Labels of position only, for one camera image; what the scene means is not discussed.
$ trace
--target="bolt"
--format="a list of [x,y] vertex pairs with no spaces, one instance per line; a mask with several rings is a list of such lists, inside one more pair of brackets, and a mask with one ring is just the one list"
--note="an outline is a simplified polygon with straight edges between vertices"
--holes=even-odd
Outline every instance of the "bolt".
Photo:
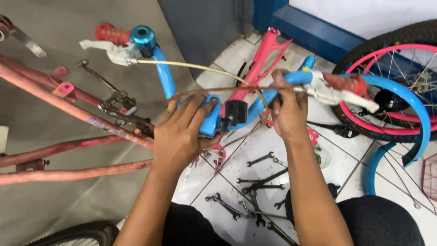
[[88,61],[87,59],[82,59],[82,60],[80,60],[80,62],[77,63],[77,65],[79,67],[84,67],[84,66],[88,65],[89,63],[90,63],[90,61]]

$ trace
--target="pink rim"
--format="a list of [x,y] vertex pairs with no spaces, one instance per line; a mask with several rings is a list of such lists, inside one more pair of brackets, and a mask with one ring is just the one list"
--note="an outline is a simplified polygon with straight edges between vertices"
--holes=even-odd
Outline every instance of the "pink rim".
[[[352,72],[352,70],[354,70],[358,65],[360,65],[361,63],[363,63],[364,61],[370,59],[371,57],[381,57],[383,55],[385,55],[386,53],[388,53],[389,51],[395,50],[395,49],[424,49],[424,50],[429,50],[429,51],[433,51],[433,52],[437,52],[437,47],[435,46],[430,46],[430,45],[422,45],[422,44],[402,44],[402,45],[396,45],[396,46],[391,46],[391,47],[387,47],[387,48],[383,48],[380,50],[377,50],[375,52],[372,52],[364,57],[362,57],[361,59],[359,59],[357,62],[355,62],[345,73],[349,74]],[[373,63],[375,63],[376,59],[373,59],[365,68],[365,70],[363,71],[363,73],[367,73],[369,71],[369,68],[371,67],[371,65],[373,65]],[[382,134],[388,134],[388,135],[398,135],[398,136],[406,136],[406,135],[418,135],[420,133],[420,127],[414,127],[413,129],[411,128],[389,128],[389,127],[378,127],[375,126],[374,124],[371,124],[369,122],[366,122],[364,120],[362,120],[361,118],[359,118],[358,116],[354,115],[350,109],[346,106],[345,102],[341,102],[340,103],[340,107],[343,110],[344,114],[350,119],[352,120],[355,124],[366,128],[370,131],[373,132],[377,132],[377,133],[382,133]],[[408,120],[410,122],[419,122],[417,116],[415,115],[411,115],[411,114],[405,114],[402,115],[401,113],[390,113],[389,114],[390,117],[393,117],[395,119],[401,119],[401,120]],[[435,131],[437,130],[437,116],[432,116],[430,117],[431,120],[431,131]]]

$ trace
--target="black pants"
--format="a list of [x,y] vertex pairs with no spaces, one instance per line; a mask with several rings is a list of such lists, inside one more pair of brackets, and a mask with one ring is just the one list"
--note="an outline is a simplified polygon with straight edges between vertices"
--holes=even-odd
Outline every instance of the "black pants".
[[[291,201],[290,191],[287,198]],[[294,224],[290,204],[286,204],[287,216]],[[344,200],[338,208],[354,246],[425,245],[411,215],[390,200],[369,195]],[[163,235],[163,246],[173,245],[230,246],[194,207],[176,203],[170,205]]]

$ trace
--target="person's left hand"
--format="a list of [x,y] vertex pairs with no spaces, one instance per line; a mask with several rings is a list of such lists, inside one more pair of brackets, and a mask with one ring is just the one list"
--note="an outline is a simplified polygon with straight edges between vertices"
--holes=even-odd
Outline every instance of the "person's left hand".
[[198,137],[205,117],[217,104],[217,101],[210,101],[199,108],[205,98],[201,94],[192,95],[177,109],[177,100],[169,102],[165,115],[153,131],[155,141],[151,170],[180,175],[203,149],[220,142],[224,134],[217,134],[213,139]]

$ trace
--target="hand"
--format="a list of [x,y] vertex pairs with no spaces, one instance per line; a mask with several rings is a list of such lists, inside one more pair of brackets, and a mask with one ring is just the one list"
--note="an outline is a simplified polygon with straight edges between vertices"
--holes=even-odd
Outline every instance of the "hand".
[[213,139],[198,137],[203,120],[217,104],[217,101],[210,101],[199,108],[205,98],[201,94],[192,95],[177,109],[177,100],[169,102],[165,115],[154,130],[151,170],[180,175],[203,149],[220,142],[223,134]]
[[279,91],[270,104],[273,126],[276,133],[291,143],[309,139],[306,127],[308,116],[308,95],[305,92],[295,92],[292,86],[284,79],[286,70],[274,70],[273,83],[277,87],[289,87],[290,90]]

